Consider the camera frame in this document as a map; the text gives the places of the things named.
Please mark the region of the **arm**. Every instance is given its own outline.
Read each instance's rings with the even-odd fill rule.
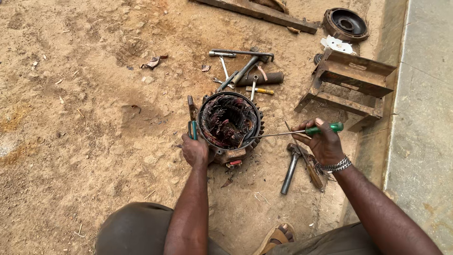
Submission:
[[[164,255],[206,255],[209,149],[202,139],[191,140],[187,134],[184,134],[182,138],[183,154],[186,161],[192,166],[192,171],[170,220]]]
[[[304,121],[291,130],[302,130],[313,125],[323,133],[313,135],[312,139],[301,135],[293,137],[308,145],[321,165],[339,163],[345,156],[340,138],[328,123],[316,118]],[[428,235],[354,166],[333,175],[365,230],[384,254],[442,254]]]

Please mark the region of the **hand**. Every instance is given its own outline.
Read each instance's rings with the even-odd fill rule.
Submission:
[[[188,134],[183,134],[181,138],[183,139],[183,155],[189,165],[207,167],[212,162],[205,140],[199,136],[198,140],[192,140]]]
[[[311,139],[299,134],[292,134],[293,138],[309,146],[321,165],[338,164],[345,156],[341,148],[340,137],[330,128],[329,123],[320,118],[306,120],[298,127],[292,127],[291,131],[304,130],[313,125],[316,125],[321,133],[310,136]]]

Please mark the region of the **rusty metal stand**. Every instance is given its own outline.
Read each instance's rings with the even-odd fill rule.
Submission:
[[[363,116],[362,120],[349,128],[349,131],[359,132],[382,118],[383,97],[393,92],[393,89],[386,88],[386,78],[395,69],[395,66],[327,49],[315,68],[310,89],[299,100],[294,111],[299,113],[311,100],[316,100]],[[319,87],[323,81],[375,97],[374,108],[322,92]]]

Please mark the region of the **hammer head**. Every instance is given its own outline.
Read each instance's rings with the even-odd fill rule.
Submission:
[[[257,46],[253,46],[253,47],[250,48],[250,51],[259,52],[260,48],[258,48]],[[260,56],[258,58],[258,61],[261,61],[263,63],[267,63],[269,61],[269,56]]]
[[[286,149],[290,152],[292,152],[293,154],[294,153],[298,153],[300,155],[302,155],[302,153],[305,153],[305,154],[308,154],[308,151],[305,150],[304,148],[300,148],[302,150],[302,152],[299,150],[299,148],[297,148],[297,145],[295,145],[294,143],[290,142],[288,143],[288,146],[286,147]]]

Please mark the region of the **sandal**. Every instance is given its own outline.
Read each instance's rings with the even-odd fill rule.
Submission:
[[[289,240],[286,237],[285,233],[281,230],[284,229],[283,225],[287,225],[287,233],[292,233],[294,241],[296,241],[296,237],[294,236],[294,227],[288,222],[281,222],[279,224],[276,224],[272,229],[267,233],[266,237],[264,238],[263,242],[261,245],[256,249],[256,251],[253,253],[253,255],[264,255],[266,252],[271,250],[272,248],[276,247],[279,244],[272,243],[272,240],[277,240],[281,244],[288,243]]]

